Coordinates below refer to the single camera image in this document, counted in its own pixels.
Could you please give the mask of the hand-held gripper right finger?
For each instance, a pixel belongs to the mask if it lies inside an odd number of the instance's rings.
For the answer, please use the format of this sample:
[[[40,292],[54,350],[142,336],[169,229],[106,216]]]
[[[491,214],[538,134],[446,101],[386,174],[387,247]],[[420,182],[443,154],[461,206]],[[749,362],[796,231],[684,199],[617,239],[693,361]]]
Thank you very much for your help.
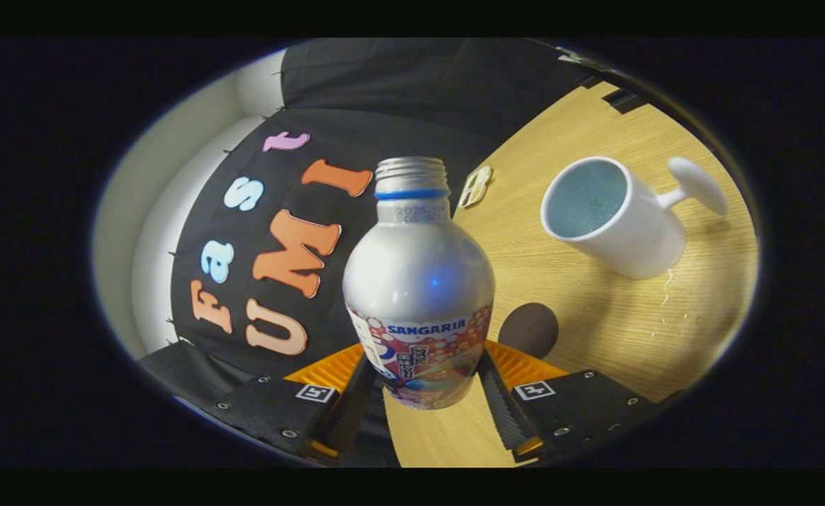
[[[479,378],[515,463],[560,461],[640,426],[666,407],[596,370],[566,372],[487,340]]]

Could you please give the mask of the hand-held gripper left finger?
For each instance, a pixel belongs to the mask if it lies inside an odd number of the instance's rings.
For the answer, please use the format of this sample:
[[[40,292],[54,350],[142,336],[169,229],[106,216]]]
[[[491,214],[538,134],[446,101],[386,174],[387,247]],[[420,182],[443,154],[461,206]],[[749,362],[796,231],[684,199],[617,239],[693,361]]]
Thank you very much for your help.
[[[353,451],[377,380],[360,344],[296,358],[270,351],[206,357],[237,382],[212,404],[229,428],[313,463],[336,465]]]

